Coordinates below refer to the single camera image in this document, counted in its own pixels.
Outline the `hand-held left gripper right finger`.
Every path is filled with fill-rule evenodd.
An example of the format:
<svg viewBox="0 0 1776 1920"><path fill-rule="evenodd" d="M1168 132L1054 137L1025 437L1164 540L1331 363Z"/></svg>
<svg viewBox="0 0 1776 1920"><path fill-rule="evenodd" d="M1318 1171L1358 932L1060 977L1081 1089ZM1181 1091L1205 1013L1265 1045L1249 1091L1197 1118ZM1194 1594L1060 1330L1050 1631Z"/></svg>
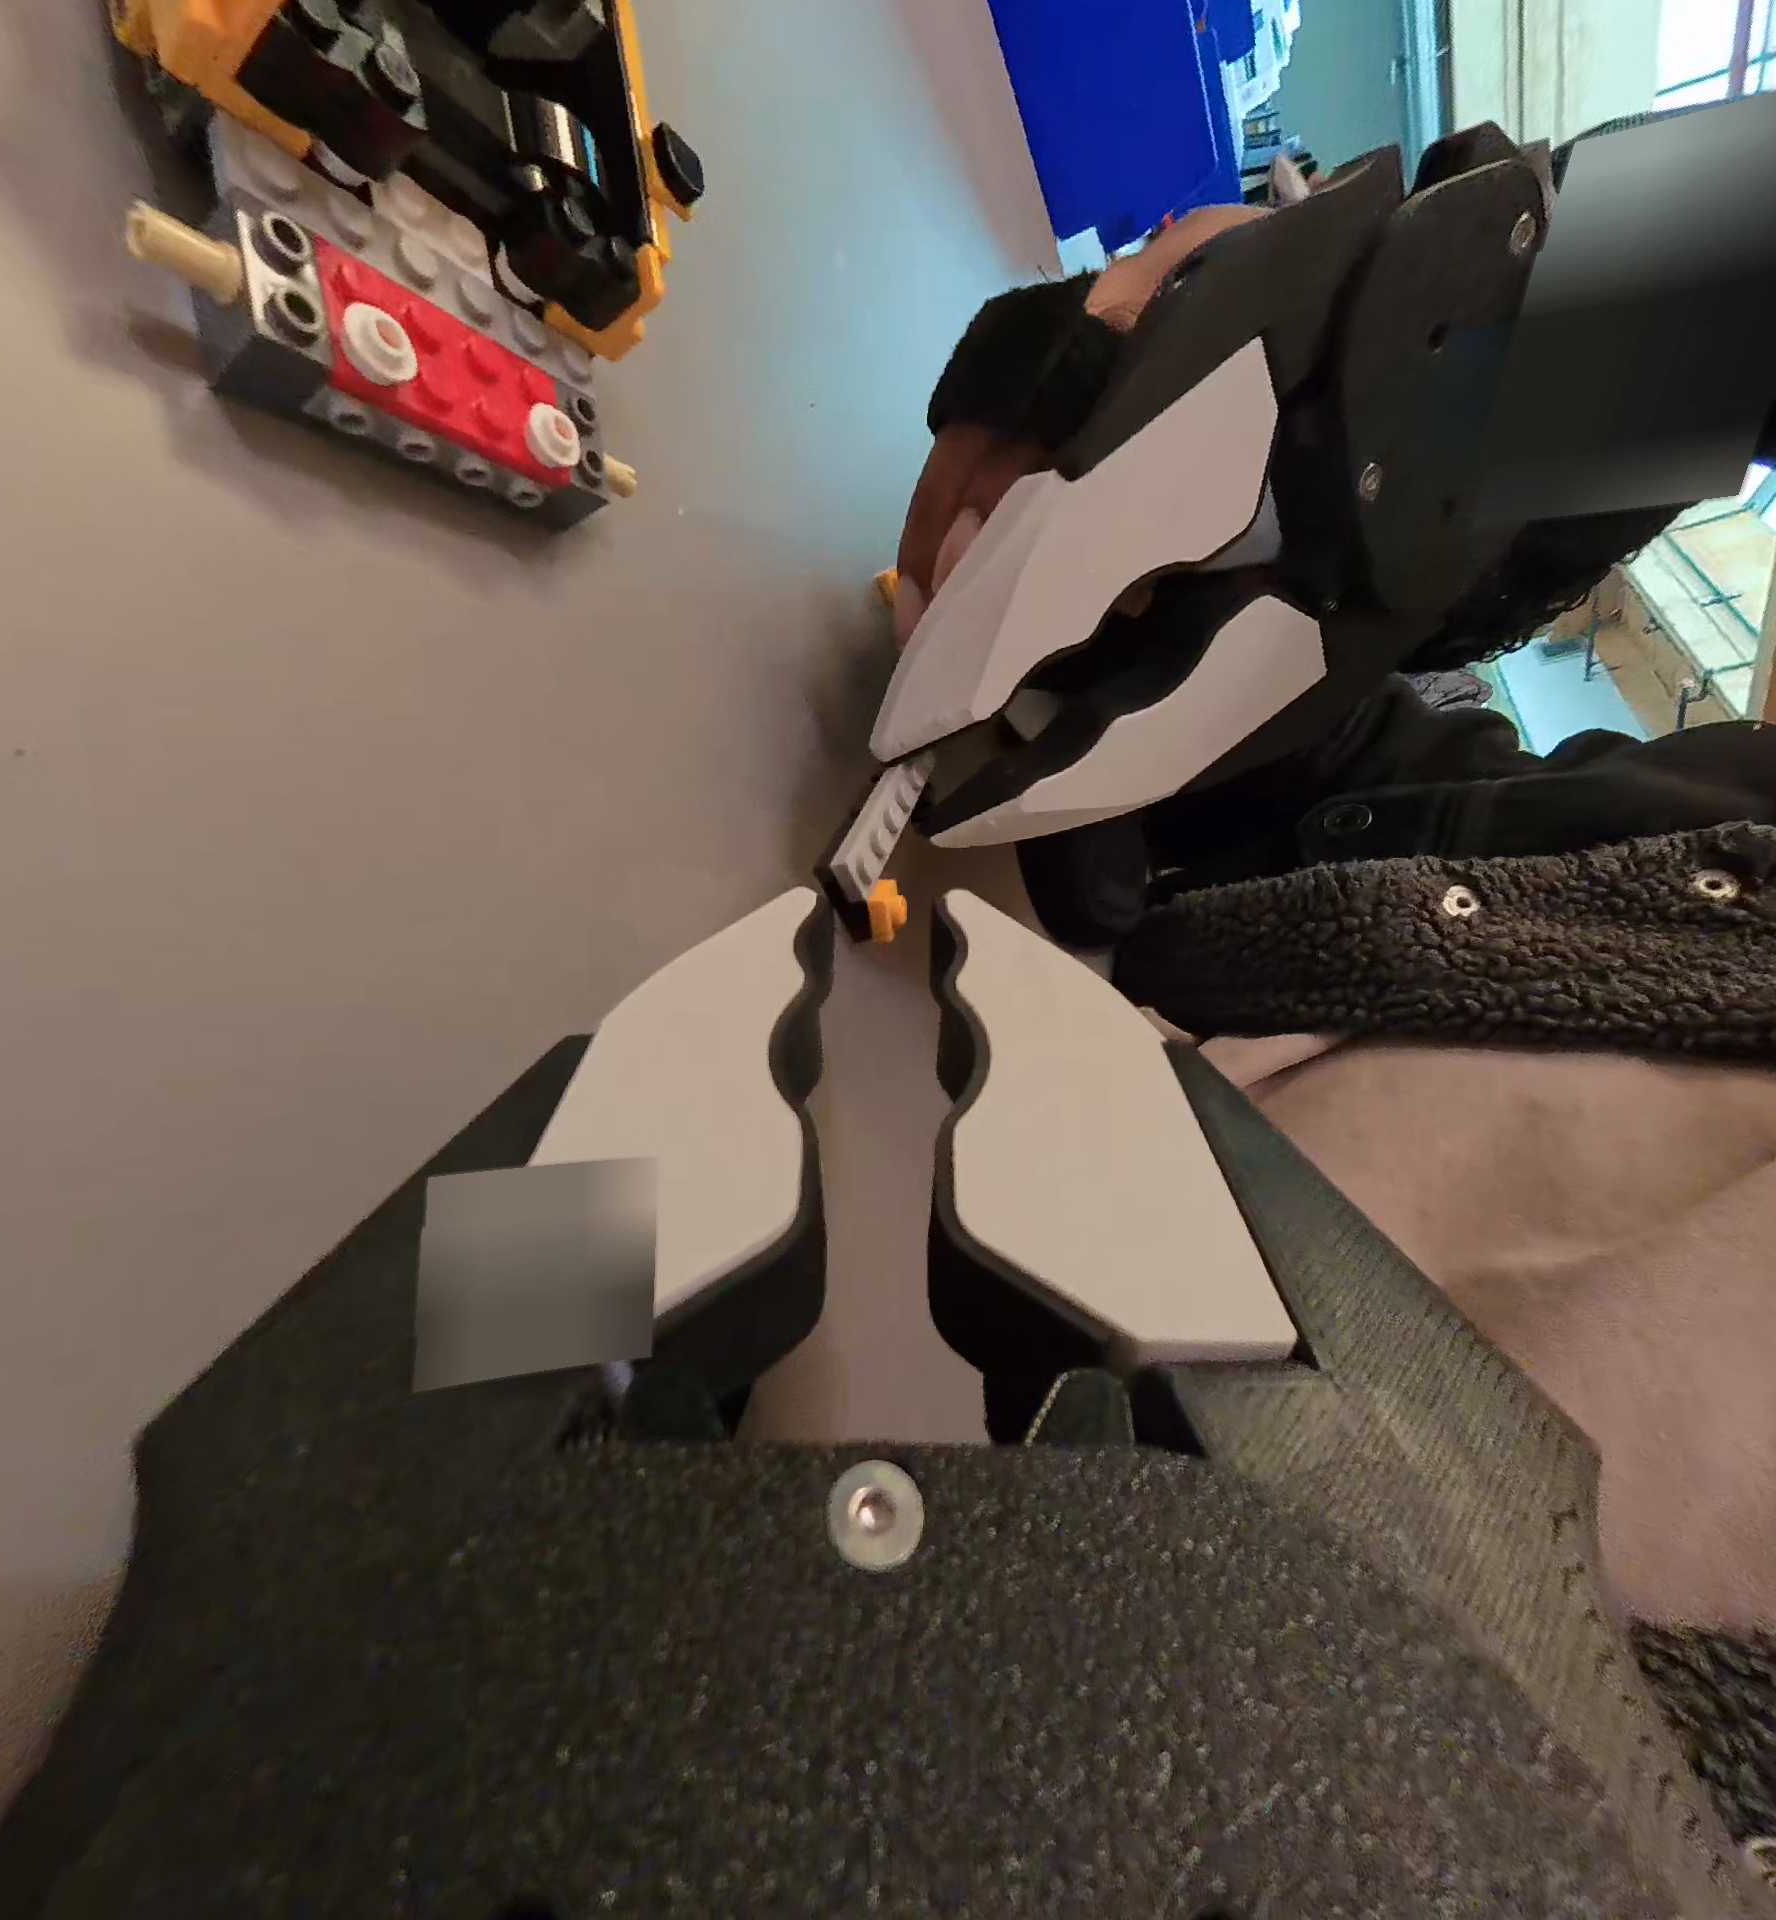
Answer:
<svg viewBox="0 0 1776 1920"><path fill-rule="evenodd" d="M953 1353L987 1377L1287 1359L1300 1333L1157 1026L965 888L932 960L930 1304Z"/></svg>

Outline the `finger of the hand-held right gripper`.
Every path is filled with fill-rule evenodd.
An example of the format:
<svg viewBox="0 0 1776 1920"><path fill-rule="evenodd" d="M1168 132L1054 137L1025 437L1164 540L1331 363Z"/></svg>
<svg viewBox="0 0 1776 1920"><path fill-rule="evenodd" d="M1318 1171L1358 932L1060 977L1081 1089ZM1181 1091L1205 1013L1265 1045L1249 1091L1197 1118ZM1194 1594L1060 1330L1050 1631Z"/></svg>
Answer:
<svg viewBox="0 0 1776 1920"><path fill-rule="evenodd" d="M1266 351L1250 341L1090 472L1019 479L930 595L876 715L875 758L990 721L1153 578L1273 562L1278 427Z"/></svg>
<svg viewBox="0 0 1776 1920"><path fill-rule="evenodd" d="M932 804L948 851L1112 823L1181 792L1326 676L1318 622L1254 595L1211 635L1163 644L1120 680L1067 699L1046 727Z"/></svg>

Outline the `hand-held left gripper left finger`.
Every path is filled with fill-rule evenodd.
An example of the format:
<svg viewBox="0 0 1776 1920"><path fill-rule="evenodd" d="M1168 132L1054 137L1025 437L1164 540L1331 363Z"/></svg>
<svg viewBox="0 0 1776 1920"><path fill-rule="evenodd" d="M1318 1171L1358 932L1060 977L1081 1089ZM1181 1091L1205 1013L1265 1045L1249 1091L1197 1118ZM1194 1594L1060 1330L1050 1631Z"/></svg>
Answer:
<svg viewBox="0 0 1776 1920"><path fill-rule="evenodd" d="M832 934L805 884L713 934L599 1024L532 1167L654 1160L660 1325L773 1256L805 1211L805 1091L780 1045L814 1021Z"/></svg>

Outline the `long grey lego plate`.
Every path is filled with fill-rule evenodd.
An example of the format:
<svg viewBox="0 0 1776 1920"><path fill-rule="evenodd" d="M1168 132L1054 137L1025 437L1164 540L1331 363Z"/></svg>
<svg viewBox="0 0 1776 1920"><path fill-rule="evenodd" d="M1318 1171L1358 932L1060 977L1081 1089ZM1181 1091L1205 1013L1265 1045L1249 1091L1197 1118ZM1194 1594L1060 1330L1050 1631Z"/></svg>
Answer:
<svg viewBox="0 0 1776 1920"><path fill-rule="evenodd" d="M904 833L919 820L932 780L933 751L884 765L813 864L813 878L814 868L822 864L837 866L861 883L890 876L890 864Z"/></svg>

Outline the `yellow lego car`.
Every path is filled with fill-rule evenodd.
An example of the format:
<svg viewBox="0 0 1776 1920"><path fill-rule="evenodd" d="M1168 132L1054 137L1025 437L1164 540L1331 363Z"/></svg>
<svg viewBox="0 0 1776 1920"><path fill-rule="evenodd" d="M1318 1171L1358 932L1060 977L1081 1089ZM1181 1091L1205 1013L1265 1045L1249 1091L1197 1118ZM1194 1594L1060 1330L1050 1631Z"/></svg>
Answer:
<svg viewBox="0 0 1776 1920"><path fill-rule="evenodd" d="M564 533L629 498L594 366L707 191L627 3L113 3L203 226L127 215L210 392Z"/></svg>

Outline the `person's right hand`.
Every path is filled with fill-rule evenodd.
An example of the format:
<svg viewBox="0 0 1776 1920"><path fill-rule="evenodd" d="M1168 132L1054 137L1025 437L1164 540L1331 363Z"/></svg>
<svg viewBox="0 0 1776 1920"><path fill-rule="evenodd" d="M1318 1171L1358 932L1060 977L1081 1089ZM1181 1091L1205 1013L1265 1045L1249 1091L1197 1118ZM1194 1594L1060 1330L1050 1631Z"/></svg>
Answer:
<svg viewBox="0 0 1776 1920"><path fill-rule="evenodd" d="M1159 288L1224 232L1266 204L1210 204L1097 272L1041 280L987 302L933 389L930 456L900 531L893 604L904 647L996 505L1052 468L1107 395Z"/></svg>

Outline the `blue plastic storage bin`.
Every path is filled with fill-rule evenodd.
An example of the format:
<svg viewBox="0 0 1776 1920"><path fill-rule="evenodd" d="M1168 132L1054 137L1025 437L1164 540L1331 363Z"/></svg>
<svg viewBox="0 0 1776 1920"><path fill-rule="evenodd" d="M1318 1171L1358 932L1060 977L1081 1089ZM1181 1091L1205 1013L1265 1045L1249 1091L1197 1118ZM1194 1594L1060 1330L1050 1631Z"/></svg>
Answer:
<svg viewBox="0 0 1776 1920"><path fill-rule="evenodd" d="M1239 3L993 3L1000 57L1058 241L1105 253L1239 204L1224 64L1254 50Z"/></svg>

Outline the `taupe sweatshirt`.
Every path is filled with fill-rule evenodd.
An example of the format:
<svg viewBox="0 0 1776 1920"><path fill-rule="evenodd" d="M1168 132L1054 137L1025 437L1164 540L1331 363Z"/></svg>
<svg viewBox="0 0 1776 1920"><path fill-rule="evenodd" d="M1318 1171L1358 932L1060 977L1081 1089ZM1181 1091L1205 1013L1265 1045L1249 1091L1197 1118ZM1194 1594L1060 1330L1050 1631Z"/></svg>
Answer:
<svg viewBox="0 0 1776 1920"><path fill-rule="evenodd" d="M1202 1052L1588 1436L1625 1607L1776 1627L1776 1066Z"/></svg>

